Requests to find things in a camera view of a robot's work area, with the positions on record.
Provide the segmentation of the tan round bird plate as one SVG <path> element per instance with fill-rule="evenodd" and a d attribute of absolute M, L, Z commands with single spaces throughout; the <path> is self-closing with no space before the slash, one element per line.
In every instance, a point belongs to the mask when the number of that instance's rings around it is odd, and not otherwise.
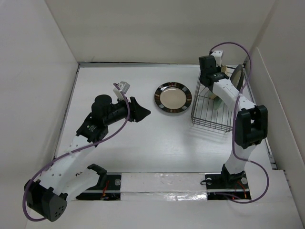
<path fill-rule="evenodd" d="M 227 75 L 227 66 L 226 65 L 223 65 L 221 67 L 221 72 Z"/>

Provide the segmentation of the teal rectangular divided plate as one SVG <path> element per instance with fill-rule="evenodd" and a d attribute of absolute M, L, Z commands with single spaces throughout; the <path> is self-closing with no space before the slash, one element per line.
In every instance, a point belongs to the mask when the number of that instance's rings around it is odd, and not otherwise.
<path fill-rule="evenodd" d="M 215 95 L 214 93 L 212 93 L 212 92 L 209 92 L 209 98 L 210 99 L 215 99 L 217 97 L 217 95 Z"/>

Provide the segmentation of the grey rim cream plate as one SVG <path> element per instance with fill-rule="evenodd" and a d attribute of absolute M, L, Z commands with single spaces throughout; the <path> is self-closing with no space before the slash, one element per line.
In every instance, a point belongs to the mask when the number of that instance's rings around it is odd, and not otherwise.
<path fill-rule="evenodd" d="M 240 91 L 243 83 L 244 83 L 244 71 L 243 71 L 243 66 L 238 65 L 235 70 L 233 71 L 231 78 L 230 78 L 233 86 Z"/>

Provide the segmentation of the teal round flower plate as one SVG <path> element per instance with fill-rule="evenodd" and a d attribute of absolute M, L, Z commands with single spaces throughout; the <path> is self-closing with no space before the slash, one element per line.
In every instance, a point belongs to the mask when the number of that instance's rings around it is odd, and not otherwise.
<path fill-rule="evenodd" d="M 223 105 L 223 101 L 220 97 L 216 97 L 214 99 L 213 109 L 218 110 Z"/>

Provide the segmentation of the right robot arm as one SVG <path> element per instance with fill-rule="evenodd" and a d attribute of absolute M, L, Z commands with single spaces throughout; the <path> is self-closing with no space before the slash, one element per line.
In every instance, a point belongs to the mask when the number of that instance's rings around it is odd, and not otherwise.
<path fill-rule="evenodd" d="M 234 114 L 232 152 L 219 178 L 224 187 L 232 187 L 242 178 L 250 154 L 267 137 L 268 110 L 264 105 L 257 106 L 242 95 L 242 66 L 239 65 L 228 76 L 222 72 L 218 60 L 213 55 L 199 57 L 199 80 Z"/>

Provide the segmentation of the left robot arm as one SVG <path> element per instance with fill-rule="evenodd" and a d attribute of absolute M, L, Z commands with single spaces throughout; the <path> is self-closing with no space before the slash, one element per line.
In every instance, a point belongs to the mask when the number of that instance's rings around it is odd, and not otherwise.
<path fill-rule="evenodd" d="M 39 170 L 24 186 L 22 208 L 25 217 L 33 222 L 54 222 L 64 213 L 69 201 L 90 187 L 106 185 L 107 171 L 91 164 L 81 171 L 82 160 L 99 144 L 109 140 L 108 126 L 120 120 L 139 122 L 151 114 L 134 97 L 124 97 L 112 103 L 108 95 L 99 95 L 91 112 L 76 132 L 67 153 Z"/>

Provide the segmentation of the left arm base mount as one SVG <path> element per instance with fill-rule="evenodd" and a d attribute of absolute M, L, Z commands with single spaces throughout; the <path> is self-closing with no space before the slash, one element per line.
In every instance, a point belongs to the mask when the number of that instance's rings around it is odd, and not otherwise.
<path fill-rule="evenodd" d="M 108 173 L 106 181 L 98 182 L 97 185 L 79 194 L 76 199 L 82 201 L 117 201 L 121 200 L 121 173 Z"/>

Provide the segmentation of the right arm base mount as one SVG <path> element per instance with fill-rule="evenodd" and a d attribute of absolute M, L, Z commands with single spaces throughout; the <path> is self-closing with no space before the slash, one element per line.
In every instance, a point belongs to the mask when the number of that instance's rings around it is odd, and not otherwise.
<path fill-rule="evenodd" d="M 243 179 L 245 179 L 246 184 L 243 184 L 241 180 L 225 184 L 221 180 L 220 173 L 211 173 L 205 174 L 200 184 L 206 187 L 208 200 L 251 200 L 246 177 Z"/>

